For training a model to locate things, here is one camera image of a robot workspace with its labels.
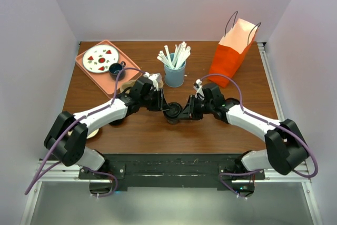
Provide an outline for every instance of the orange paper bag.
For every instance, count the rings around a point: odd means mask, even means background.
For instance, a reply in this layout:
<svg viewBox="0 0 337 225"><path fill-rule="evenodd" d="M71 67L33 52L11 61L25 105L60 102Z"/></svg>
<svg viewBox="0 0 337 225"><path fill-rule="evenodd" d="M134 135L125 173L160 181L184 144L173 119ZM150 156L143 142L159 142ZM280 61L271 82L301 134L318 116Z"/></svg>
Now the orange paper bag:
<svg viewBox="0 0 337 225"><path fill-rule="evenodd" d="M234 15L233 26L231 30L226 33L227 26ZM236 16L237 12L235 12L227 22L225 35L217 45L209 74L218 73L232 78L242 64L254 41L257 29L261 23L254 25L240 18L235 22ZM221 87L226 87L229 83L229 80L220 76L210 76L209 80Z"/></svg>

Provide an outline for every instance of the metal frame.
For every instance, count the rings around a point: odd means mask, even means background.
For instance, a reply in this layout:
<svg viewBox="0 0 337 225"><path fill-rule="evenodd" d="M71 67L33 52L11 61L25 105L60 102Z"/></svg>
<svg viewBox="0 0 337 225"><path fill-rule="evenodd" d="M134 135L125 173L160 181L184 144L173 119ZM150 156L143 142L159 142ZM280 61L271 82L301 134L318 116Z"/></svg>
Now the metal frame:
<svg viewBox="0 0 337 225"><path fill-rule="evenodd" d="M266 73L266 77L267 77L270 91L272 94L277 117L279 120L284 120L281 103L280 103L279 96L275 88L272 74L270 72L270 67L268 64L268 57L267 57L267 54L264 48L264 44L258 43L257 45L259 47L261 60L263 63L263 67L265 69L265 73ZM55 161L48 161L46 164L46 167L48 167L54 162ZM308 167L305 162L300 164L296 169L302 173L305 173L305 174L308 173ZM21 225L30 224L32 217L33 217L34 210L35 210L35 206L38 200L38 196L41 192L41 186L43 182L109 182L109 180L79 180L78 179L79 172L80 172L80 168L78 165L66 167L62 164L59 164L56 167L54 167L52 170L50 170L50 172L48 172L46 175L44 175L37 182L34 188L34 191L32 190L28 195L26 208L23 213L20 224ZM319 208L318 208L315 196L312 191L311 181L309 179L303 178L294 172L291 172L288 175L283 176L277 173L273 169L268 169L268 170L265 170L265 180L256 180L256 182L262 182L262 183L301 182L313 223L315 225L323 224L322 218L319 212ZM235 180L233 181L233 183L248 183L248 180Z"/></svg>

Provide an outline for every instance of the dark blue cup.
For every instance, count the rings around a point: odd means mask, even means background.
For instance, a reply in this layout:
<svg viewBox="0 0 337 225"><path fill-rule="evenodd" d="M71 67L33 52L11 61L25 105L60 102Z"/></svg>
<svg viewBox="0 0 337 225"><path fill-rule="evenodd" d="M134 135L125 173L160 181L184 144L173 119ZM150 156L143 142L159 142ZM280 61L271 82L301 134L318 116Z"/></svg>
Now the dark blue cup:
<svg viewBox="0 0 337 225"><path fill-rule="evenodd" d="M124 61L121 63L113 63L110 65L109 73L113 80L116 80L118 73L125 67L125 65L126 64ZM125 78L125 71L120 74L120 78L118 80L122 80L123 78Z"/></svg>

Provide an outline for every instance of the paper bag handle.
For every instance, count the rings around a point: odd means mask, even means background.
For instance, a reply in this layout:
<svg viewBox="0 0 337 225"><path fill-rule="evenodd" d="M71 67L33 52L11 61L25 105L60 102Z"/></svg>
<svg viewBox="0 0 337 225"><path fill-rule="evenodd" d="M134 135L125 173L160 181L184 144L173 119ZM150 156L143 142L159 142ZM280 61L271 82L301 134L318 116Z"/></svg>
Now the paper bag handle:
<svg viewBox="0 0 337 225"><path fill-rule="evenodd" d="M249 35L248 35L248 40L247 40L247 46L249 45L249 37L251 36L251 33L253 32L253 30L257 27L257 28L259 28L261 26L261 22L259 22L259 23L257 23L254 27L253 27L253 29L249 32Z"/></svg>
<svg viewBox="0 0 337 225"><path fill-rule="evenodd" d="M235 12L232 14L232 16L230 17L230 19L228 20L228 22L227 22L227 24L226 24L226 27L225 27L225 36L226 36L226 33L227 33L227 26L228 26L228 24L230 23L232 17L235 15L232 28L234 27L237 13L238 13L238 11L235 11Z"/></svg>

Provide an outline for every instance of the pink tray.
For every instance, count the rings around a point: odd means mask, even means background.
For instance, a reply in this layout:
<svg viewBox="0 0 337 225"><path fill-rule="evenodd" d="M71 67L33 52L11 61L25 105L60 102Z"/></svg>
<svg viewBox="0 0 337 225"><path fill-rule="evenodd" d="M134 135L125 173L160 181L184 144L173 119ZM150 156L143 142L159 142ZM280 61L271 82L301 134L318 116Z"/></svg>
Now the pink tray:
<svg viewBox="0 0 337 225"><path fill-rule="evenodd" d="M116 48L118 50L118 53L120 55L120 58L118 60L119 63L121 61L124 61L126 63L126 67L133 67L133 68L140 69L137 64L135 64L129 57L127 57L126 54L124 54L118 47L116 47L110 41L104 40L104 41L98 43L97 45L101 45L101 44L113 46L114 48ZM82 63L83 55L85 54L85 52L83 52L81 55L78 55L76 57L76 64L105 93L105 95L107 95L111 99L114 95L115 81L110 77L109 72L106 72L106 73L103 73L103 74L95 74L95 73L91 73L91 72L87 71L86 68L83 66L83 63ZM126 70L125 71L125 78L118 81L117 89L119 90L119 88L122 86L123 83L125 83L129 80L132 80L132 79L137 79L140 76L141 76L141 73L138 72L138 71Z"/></svg>

